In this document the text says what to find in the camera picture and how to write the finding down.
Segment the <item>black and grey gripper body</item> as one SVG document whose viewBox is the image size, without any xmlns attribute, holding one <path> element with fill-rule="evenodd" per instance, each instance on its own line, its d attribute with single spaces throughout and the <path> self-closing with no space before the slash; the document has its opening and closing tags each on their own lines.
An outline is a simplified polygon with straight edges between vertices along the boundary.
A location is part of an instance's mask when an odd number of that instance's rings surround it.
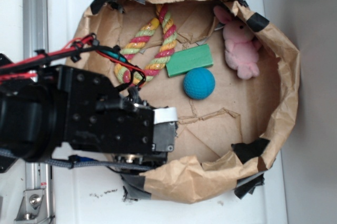
<svg viewBox="0 0 337 224">
<path fill-rule="evenodd" d="M 177 110 L 155 108 L 131 96 L 98 101 L 98 129 L 106 130 L 98 149 L 115 162 L 160 166 L 174 150 Z"/>
</svg>

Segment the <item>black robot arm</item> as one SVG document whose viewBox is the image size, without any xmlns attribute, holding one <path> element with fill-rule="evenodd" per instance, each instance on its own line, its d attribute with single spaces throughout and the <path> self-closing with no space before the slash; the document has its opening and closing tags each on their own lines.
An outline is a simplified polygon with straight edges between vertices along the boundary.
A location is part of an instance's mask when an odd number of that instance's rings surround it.
<svg viewBox="0 0 337 224">
<path fill-rule="evenodd" d="M 1 151 L 28 162 L 48 161 L 62 143 L 111 154 L 115 163 L 148 170 L 174 150 L 175 108 L 155 108 L 135 86 L 58 65 L 36 82 L 8 80 L 1 89 Z"/>
</svg>

